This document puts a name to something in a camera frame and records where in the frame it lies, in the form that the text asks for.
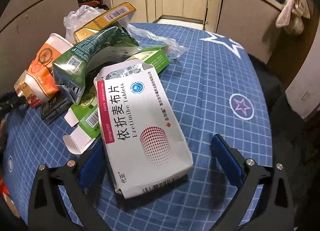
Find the pile of packages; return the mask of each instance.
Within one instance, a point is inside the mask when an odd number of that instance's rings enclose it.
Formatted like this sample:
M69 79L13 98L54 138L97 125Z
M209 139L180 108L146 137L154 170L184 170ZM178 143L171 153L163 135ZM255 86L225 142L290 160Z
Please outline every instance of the pile of packages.
M15 89L50 124L61 114L75 129L63 136L81 154L102 134L115 190L125 198L187 174L192 155L158 73L186 49L130 25L135 8L81 6L64 19L66 38L51 34ZM141 46L138 37L158 41Z

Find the table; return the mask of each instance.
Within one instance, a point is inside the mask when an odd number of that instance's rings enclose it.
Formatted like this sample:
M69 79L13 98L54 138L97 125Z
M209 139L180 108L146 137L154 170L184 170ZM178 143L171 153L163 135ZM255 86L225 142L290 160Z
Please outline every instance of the table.
M130 202L115 194L106 174L96 209L116 231L208 230L236 192L211 155L212 135L220 133L245 158L272 165L270 123L259 80L244 48L227 37L182 26L135 26L174 38L188 48L187 53L171 60L159 77L192 152L195 168L188 175L188 182ZM155 44L150 39L140 41ZM62 136L73 130L63 116L47 126L39 115L39 109L19 108L8 117L4 178L26 222L38 165L62 166L76 158L62 141ZM242 223L250 219L260 192L258 187ZM80 223L65 190L61 189L61 193L72 220Z

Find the yellow box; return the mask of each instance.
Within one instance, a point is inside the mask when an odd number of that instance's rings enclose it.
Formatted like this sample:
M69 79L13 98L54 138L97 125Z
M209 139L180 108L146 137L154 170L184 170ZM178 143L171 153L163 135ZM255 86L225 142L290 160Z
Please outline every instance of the yellow box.
M74 32L77 43L109 26L127 27L136 9L128 1L97 16Z

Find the silver bolt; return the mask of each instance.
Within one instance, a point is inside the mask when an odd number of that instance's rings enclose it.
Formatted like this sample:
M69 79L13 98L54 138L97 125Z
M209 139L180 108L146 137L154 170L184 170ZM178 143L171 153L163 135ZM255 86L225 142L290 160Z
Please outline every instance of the silver bolt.
M45 169L45 164L40 164L38 169L39 171L43 171Z
M67 162L67 165L68 165L69 167L72 167L72 166L74 166L75 164L76 164L76 162L75 162L74 160L70 160L70 161Z
M246 162L247 162L247 165L249 165L249 166L252 166L255 164L254 160L252 160L252 159L247 159Z
M277 168L278 168L279 170L282 170L282 169L283 169L283 165L282 165L282 164L277 164L276 166L277 166Z

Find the red stripe on box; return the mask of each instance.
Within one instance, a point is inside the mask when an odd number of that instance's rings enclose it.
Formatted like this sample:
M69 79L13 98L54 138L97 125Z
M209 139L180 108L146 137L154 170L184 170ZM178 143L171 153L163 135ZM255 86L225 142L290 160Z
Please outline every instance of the red stripe on box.
M115 138L113 136L111 122L110 122L104 81L103 80L98 81L97 85L98 85L99 111L100 111L104 140L106 143L113 143L115 141Z

